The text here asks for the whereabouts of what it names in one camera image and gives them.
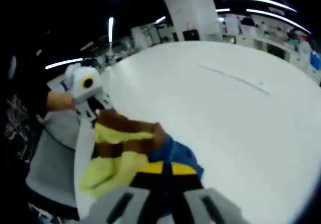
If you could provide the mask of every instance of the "white table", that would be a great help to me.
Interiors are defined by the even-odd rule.
[[[321,90],[300,70],[251,48],[181,42],[128,57],[102,77],[118,111],[160,122],[191,147],[203,185],[250,223],[289,223],[305,206],[320,172]],[[81,218],[94,202],[78,190],[94,144],[82,143],[75,159]]]

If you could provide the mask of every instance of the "cloth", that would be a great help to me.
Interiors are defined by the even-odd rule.
[[[187,207],[184,204],[184,192],[203,188],[195,169],[185,164],[164,161],[140,167],[130,186],[150,191],[142,209],[143,223],[156,223],[159,218],[169,214],[177,216],[184,206]]]
[[[195,168],[193,152],[175,142],[160,126],[132,121],[115,111],[101,110],[94,127],[95,148],[80,189],[95,198],[120,186],[129,186],[140,167],[149,162],[175,161]]]
[[[202,178],[204,169],[198,165],[193,151],[187,146],[176,142],[167,135],[165,143],[154,151],[148,153],[149,162],[164,161],[165,163],[177,162],[192,167],[199,179]]]

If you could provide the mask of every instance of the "ceiling light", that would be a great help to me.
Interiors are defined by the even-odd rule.
[[[301,28],[302,30],[305,30],[306,32],[310,33],[310,31],[308,31],[306,28],[300,26],[298,23],[295,23],[285,17],[281,17],[279,15],[276,15],[276,14],[273,14],[273,13],[270,13],[270,12],[264,12],[264,11],[258,11],[258,10],[253,10],[253,9],[246,9],[247,12],[252,12],[252,13],[258,13],[258,14],[263,14],[263,15],[267,15],[267,16],[271,16],[271,17],[275,17],[275,18],[278,18],[278,19],[281,19],[281,20],[284,20],[285,22],[288,22],[298,28]]]
[[[272,4],[272,5],[275,5],[275,6],[278,6],[278,7],[282,7],[282,8],[285,8],[285,9],[289,9],[291,11],[296,12],[296,10],[291,8],[291,7],[288,7],[288,6],[283,5],[281,3],[270,1],[270,0],[247,0],[247,1],[264,2],[264,3]]]
[[[162,20],[165,20],[165,19],[166,19],[166,17],[161,17],[157,21],[155,21],[155,23],[157,24],[157,23],[159,23],[159,22],[161,22]]]
[[[86,44],[85,46],[83,46],[82,48],[80,48],[80,51],[83,51],[83,50],[87,49],[87,48],[90,47],[91,45],[94,45],[94,43],[93,43],[93,42],[90,42],[90,43]]]
[[[42,49],[39,49],[36,53],[36,56],[39,56],[42,53]]]
[[[109,38],[109,42],[112,42],[112,28],[114,25],[114,17],[109,18],[108,21],[108,38]]]
[[[77,58],[77,59],[72,59],[72,60],[57,62],[57,63],[51,64],[51,65],[48,65],[48,66],[46,66],[45,68],[46,68],[46,69],[50,69],[50,68],[53,68],[53,67],[57,67],[57,66],[64,65],[64,64],[68,64],[68,63],[72,63],[72,62],[81,62],[82,60],[83,60],[82,58]]]
[[[216,12],[229,12],[229,8],[224,8],[224,9],[216,9]]]

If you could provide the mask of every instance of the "white machine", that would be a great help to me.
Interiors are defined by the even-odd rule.
[[[99,72],[93,67],[83,67],[80,63],[70,65],[65,72],[65,84],[76,102],[82,118],[96,119],[100,109],[110,109],[109,96],[103,91]]]

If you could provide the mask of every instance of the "yellow cloth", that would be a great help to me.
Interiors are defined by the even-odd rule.
[[[144,140],[153,138],[148,132],[126,133],[103,126],[95,125],[95,142],[121,144],[128,140]],[[80,189],[95,198],[113,191],[119,186],[128,186],[135,177],[139,167],[148,164],[145,154],[133,151],[124,151],[120,157],[91,159],[82,181]]]

